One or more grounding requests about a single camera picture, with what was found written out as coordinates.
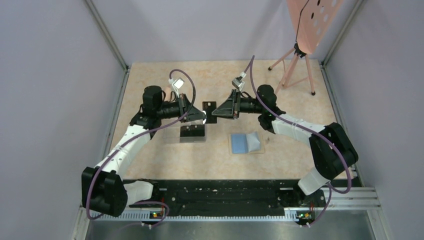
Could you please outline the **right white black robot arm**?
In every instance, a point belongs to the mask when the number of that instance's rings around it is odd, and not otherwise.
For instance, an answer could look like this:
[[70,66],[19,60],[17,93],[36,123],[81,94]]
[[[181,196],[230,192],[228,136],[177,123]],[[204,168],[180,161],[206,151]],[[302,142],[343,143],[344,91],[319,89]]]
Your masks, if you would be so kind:
[[298,181],[293,192],[293,200],[299,206],[307,206],[314,192],[342,172],[348,173],[349,167],[359,159],[339,123],[320,125],[288,115],[277,107],[277,96],[268,84],[260,85],[255,96],[233,89],[211,114],[217,118],[237,119],[241,113],[258,114],[259,124],[265,131],[290,137],[310,147],[314,166]]

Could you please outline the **clear plastic card box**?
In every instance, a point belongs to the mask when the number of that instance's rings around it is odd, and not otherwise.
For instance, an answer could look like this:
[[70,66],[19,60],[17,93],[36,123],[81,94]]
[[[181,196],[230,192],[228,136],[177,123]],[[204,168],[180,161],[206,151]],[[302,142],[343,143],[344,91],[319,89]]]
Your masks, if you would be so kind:
[[207,139],[204,124],[183,124],[163,130],[162,140],[166,144],[204,143]]

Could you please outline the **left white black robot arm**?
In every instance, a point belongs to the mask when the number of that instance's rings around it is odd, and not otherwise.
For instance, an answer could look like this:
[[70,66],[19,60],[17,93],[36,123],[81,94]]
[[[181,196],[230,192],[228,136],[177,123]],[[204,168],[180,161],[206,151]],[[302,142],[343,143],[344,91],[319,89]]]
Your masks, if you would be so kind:
[[82,206],[86,213],[96,211],[112,217],[120,216],[127,206],[143,201],[154,207],[160,202],[160,193],[146,180],[125,184],[125,174],[139,151],[162,125],[164,119],[175,122],[204,121],[207,115],[181,94],[174,101],[164,100],[164,91],[157,85],[144,89],[139,111],[130,120],[123,137],[111,152],[95,167],[86,167],[81,174]]

